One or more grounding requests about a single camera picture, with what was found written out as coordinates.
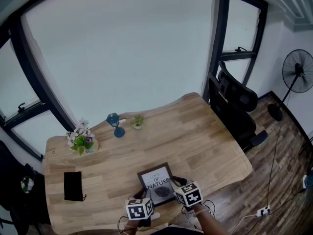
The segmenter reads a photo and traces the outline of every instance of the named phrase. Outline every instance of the fan stand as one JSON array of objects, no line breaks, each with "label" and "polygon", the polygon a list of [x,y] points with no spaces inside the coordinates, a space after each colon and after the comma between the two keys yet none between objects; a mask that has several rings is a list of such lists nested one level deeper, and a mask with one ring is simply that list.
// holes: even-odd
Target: fan stand
[{"label": "fan stand", "polygon": [[[288,94],[290,93],[290,91],[291,91],[292,87],[294,86],[295,82],[297,81],[297,79],[298,79],[299,77],[303,76],[303,68],[302,68],[302,66],[301,66],[300,64],[298,64],[298,63],[295,64],[294,68],[295,68],[296,76],[295,76],[295,78],[294,78],[294,80],[293,80],[293,82],[292,82],[292,84],[291,84],[291,86],[290,86],[290,88],[289,88],[287,94],[285,95],[285,97],[284,97],[282,103],[284,103],[286,97],[287,97]],[[280,110],[280,107],[281,107],[281,105],[276,106],[275,104],[270,104],[270,105],[268,106],[268,113],[269,113],[269,114],[271,115],[271,117],[272,117],[273,119],[275,119],[276,121],[281,121],[281,120],[283,119],[283,113],[282,113],[282,111]]]}]

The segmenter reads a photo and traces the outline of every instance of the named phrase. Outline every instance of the wooden table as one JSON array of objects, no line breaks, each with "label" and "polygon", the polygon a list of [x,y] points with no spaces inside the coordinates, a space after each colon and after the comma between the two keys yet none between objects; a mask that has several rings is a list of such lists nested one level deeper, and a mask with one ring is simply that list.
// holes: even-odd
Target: wooden table
[{"label": "wooden table", "polygon": [[[121,124],[126,133],[119,139],[106,121],[93,127],[99,150],[81,157],[69,150],[66,137],[47,141],[45,192],[56,233],[116,229],[119,218],[126,215],[125,200],[141,188],[137,173],[164,162],[173,175],[197,181],[203,196],[252,171],[242,149],[197,93],[141,112],[145,117],[141,130],[129,125],[136,114],[120,115],[126,119]],[[64,200],[67,171],[82,171],[84,202]],[[152,226],[170,221],[180,210],[175,201],[157,207],[161,219]]]}]

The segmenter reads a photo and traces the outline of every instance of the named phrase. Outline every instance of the picture frame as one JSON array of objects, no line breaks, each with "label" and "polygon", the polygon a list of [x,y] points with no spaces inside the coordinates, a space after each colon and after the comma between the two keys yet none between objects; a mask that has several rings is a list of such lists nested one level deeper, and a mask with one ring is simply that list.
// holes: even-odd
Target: picture frame
[{"label": "picture frame", "polygon": [[170,179],[173,178],[168,163],[155,166],[137,173],[142,187],[151,192],[151,199],[155,207],[175,199]]}]

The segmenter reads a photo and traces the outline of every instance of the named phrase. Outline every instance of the chair backrest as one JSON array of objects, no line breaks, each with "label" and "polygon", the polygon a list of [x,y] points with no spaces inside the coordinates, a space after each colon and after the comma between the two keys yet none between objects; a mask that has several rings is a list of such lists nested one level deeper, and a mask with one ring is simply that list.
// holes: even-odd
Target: chair backrest
[{"label": "chair backrest", "polygon": [[226,69],[223,61],[219,62],[221,71],[218,79],[209,74],[209,93],[211,108],[222,111],[229,107],[236,107],[243,111],[253,111],[258,103],[257,94],[238,82]]}]

